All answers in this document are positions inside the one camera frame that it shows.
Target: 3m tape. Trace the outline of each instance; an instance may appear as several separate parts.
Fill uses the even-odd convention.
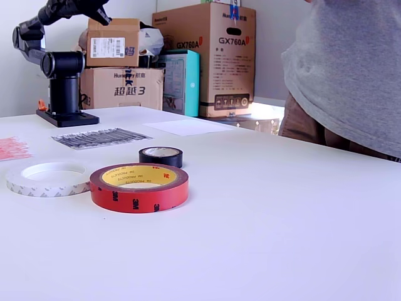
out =
[[[153,188],[124,188],[127,184],[156,184]],[[90,177],[92,200],[121,213],[152,213],[177,207],[188,199],[189,177],[183,170],[160,164],[105,167]]]
[[[73,196],[90,190],[89,178],[93,170],[82,163],[70,160],[27,162],[10,170],[6,174],[6,183],[8,189],[23,196],[36,198]],[[70,172],[73,176],[50,181],[30,179],[46,172]]]
[[[149,147],[139,151],[139,162],[182,168],[183,156],[181,150],[172,147]]]

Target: white tape roll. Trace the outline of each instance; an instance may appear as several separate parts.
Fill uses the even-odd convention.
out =
[[[6,182],[8,189],[23,196],[58,198],[89,191],[89,178],[93,171],[95,168],[87,168],[76,161],[31,162],[11,169],[6,174]],[[50,181],[37,180],[41,174],[52,172],[70,172],[74,176]]]

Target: black and white printed paper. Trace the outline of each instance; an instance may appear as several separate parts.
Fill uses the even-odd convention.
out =
[[[120,145],[135,141],[153,139],[146,135],[119,128],[60,135],[52,138],[55,141],[76,150],[92,149],[96,147]]]

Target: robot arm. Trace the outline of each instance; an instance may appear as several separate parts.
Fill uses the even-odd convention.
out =
[[[17,26],[13,33],[13,43],[24,57],[36,65],[41,64],[46,45],[44,27],[62,18],[84,14],[102,25],[109,25],[109,18],[103,9],[108,0],[49,0],[38,15]]]
[[[31,63],[41,67],[49,78],[50,104],[47,111],[36,113],[57,127],[98,124],[99,118],[79,108],[79,77],[85,67],[80,52],[46,52],[44,27],[62,18],[84,14],[102,25],[109,25],[103,5],[108,0],[48,0],[38,15],[17,26],[13,33],[14,47]]]

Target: table surface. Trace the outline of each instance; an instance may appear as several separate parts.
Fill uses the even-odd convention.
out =
[[[100,166],[178,147],[190,198],[140,215],[88,193],[33,199],[4,182],[21,161],[0,162],[0,300],[401,300],[400,164],[244,129],[179,137],[143,124],[186,117],[146,108],[92,113],[101,124],[69,129],[0,119],[0,138]],[[155,139],[84,151],[51,139],[112,127]]]

